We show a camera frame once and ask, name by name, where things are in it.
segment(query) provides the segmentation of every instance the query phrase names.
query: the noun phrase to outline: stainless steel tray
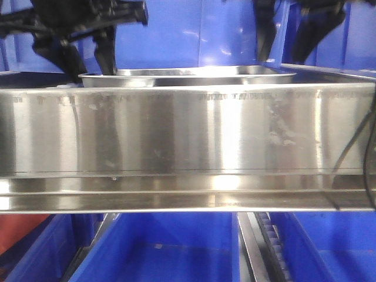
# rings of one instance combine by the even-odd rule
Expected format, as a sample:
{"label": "stainless steel tray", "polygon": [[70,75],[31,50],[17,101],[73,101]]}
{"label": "stainless steel tray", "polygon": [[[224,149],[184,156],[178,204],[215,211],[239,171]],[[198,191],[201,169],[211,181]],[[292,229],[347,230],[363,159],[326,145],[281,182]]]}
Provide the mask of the stainless steel tray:
{"label": "stainless steel tray", "polygon": [[264,66],[204,66],[177,69],[120,69],[116,76],[80,75],[85,87],[155,87],[291,83],[295,73]]}

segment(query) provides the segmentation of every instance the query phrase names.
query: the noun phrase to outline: orange object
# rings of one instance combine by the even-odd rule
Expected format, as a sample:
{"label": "orange object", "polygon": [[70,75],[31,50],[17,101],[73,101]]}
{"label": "orange object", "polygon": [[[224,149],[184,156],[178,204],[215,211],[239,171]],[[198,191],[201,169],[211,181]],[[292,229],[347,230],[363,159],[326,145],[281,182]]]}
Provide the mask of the orange object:
{"label": "orange object", "polygon": [[0,215],[0,255],[40,225],[48,214]]}

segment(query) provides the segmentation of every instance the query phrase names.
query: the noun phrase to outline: blue wall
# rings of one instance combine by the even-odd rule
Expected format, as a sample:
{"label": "blue wall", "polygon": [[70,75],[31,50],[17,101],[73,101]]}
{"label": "blue wall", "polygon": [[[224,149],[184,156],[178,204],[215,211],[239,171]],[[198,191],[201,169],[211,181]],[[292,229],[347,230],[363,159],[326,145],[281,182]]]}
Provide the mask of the blue wall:
{"label": "blue wall", "polygon": [[[256,32],[251,0],[146,0],[149,25],[119,25],[119,68],[176,68],[256,64]],[[30,6],[29,0],[4,0],[3,13]],[[290,62],[289,51],[300,16],[297,5],[276,3],[277,37],[268,66]],[[376,9],[347,4],[346,21],[325,38],[307,65],[376,69]],[[59,69],[35,55],[31,35],[0,42],[0,71]],[[98,71],[91,38],[77,43],[89,71]]]}

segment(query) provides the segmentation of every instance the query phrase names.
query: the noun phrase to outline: stainless steel container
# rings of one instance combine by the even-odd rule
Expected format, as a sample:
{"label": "stainless steel container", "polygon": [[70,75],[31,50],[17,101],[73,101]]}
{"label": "stainless steel container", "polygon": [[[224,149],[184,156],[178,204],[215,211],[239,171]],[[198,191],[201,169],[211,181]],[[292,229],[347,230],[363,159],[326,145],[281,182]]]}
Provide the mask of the stainless steel container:
{"label": "stainless steel container", "polygon": [[116,76],[80,75],[85,87],[155,87],[291,83],[295,73],[264,66],[205,66],[177,69],[120,69]]}

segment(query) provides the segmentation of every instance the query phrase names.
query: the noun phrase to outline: blue plastic bin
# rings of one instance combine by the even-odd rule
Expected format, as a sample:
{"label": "blue plastic bin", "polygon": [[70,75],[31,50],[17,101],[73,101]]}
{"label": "blue plastic bin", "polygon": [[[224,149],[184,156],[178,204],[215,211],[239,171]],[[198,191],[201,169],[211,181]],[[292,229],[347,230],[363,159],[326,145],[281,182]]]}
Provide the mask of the blue plastic bin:
{"label": "blue plastic bin", "polygon": [[73,281],[239,281],[233,213],[121,214]]}
{"label": "blue plastic bin", "polygon": [[272,213],[271,221],[293,281],[376,281],[375,213]]}
{"label": "blue plastic bin", "polygon": [[102,219],[101,214],[51,216],[5,253],[12,259],[9,268],[16,264],[5,281],[60,281],[78,249],[91,243]]}

